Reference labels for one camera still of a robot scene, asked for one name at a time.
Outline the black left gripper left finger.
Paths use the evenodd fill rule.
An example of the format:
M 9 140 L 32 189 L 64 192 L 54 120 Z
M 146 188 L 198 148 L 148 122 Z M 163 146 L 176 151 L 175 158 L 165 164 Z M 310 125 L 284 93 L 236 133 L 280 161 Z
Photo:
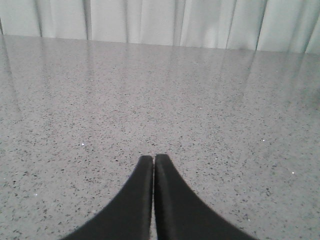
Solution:
M 123 188 L 95 217 L 65 240 L 148 240 L 152 217 L 153 158 L 143 155 Z

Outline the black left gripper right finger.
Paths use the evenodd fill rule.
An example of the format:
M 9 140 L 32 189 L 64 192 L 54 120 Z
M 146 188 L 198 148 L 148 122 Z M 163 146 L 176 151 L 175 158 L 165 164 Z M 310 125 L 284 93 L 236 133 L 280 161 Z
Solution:
M 167 154 L 155 157 L 154 210 L 159 240 L 251 240 L 209 208 L 183 180 Z

